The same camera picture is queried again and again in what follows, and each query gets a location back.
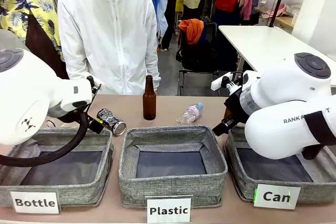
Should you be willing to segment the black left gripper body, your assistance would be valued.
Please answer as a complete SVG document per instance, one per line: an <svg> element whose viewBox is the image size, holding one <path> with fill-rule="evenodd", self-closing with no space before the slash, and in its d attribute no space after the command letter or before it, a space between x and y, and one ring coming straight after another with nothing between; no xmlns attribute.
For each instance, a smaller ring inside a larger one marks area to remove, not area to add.
<svg viewBox="0 0 336 224"><path fill-rule="evenodd" d="M90 130L94 130L96 127L95 127L95 119L92 118L90 115L88 115L87 113L85 113L85 116L87 118L87 128L90 129Z"/></svg>

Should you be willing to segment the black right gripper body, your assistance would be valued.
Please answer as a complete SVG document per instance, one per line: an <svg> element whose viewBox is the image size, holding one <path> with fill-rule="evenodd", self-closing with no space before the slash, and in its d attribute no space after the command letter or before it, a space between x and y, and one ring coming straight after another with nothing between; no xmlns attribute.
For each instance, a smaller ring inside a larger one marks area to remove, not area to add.
<svg viewBox="0 0 336 224"><path fill-rule="evenodd" d="M243 110L240 104L240 95L242 88L238 88L233 94L231 94L224 102L226 107L225 116L223 119L232 119L233 127L238 123L246 124L249 115Z"/></svg>

